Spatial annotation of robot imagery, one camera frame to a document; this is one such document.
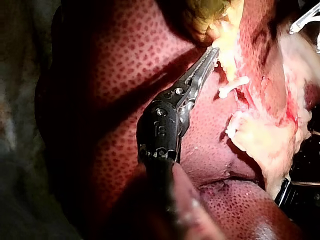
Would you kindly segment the left arm instrument jaw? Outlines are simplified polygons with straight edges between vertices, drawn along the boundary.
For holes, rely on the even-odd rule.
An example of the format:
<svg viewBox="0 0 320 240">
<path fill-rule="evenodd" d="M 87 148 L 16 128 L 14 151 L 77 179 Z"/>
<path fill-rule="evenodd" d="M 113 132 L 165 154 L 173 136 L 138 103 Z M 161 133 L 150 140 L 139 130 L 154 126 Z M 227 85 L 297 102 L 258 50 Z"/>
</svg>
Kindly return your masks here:
<svg viewBox="0 0 320 240">
<path fill-rule="evenodd" d="M 220 48 L 208 47 L 195 64 L 195 69 L 190 75 L 191 94 L 198 95 L 211 72 L 218 66 Z"/>
<path fill-rule="evenodd" d="M 185 72 L 181 81 L 185 85 L 201 85 L 216 67 L 216 48 L 209 46 L 202 56 Z"/>
</svg>

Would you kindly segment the right arm instrument jaw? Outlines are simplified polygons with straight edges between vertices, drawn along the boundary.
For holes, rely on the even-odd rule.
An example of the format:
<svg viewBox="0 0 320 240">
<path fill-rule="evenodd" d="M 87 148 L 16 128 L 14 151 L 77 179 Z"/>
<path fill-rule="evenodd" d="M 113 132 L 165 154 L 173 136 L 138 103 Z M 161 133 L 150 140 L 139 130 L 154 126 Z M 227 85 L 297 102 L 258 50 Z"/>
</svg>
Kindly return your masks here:
<svg viewBox="0 0 320 240">
<path fill-rule="evenodd" d="M 296 19 L 289 28 L 289 34 L 293 35 L 300 32 L 305 25 L 311 22 L 320 21 L 320 3 L 305 3 L 303 5 L 303 14 Z"/>
</svg>

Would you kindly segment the left arm instrument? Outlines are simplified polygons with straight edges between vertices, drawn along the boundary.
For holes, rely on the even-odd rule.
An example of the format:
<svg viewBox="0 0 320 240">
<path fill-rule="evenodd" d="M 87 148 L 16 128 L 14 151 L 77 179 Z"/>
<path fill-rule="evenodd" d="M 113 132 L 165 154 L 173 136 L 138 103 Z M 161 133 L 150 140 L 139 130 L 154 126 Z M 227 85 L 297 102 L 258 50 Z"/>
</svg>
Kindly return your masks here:
<svg viewBox="0 0 320 240">
<path fill-rule="evenodd" d="M 180 162 L 182 137 L 190 126 L 190 112 L 200 89 L 175 83 L 149 103 L 136 127 L 138 162 L 157 158 Z"/>
</svg>

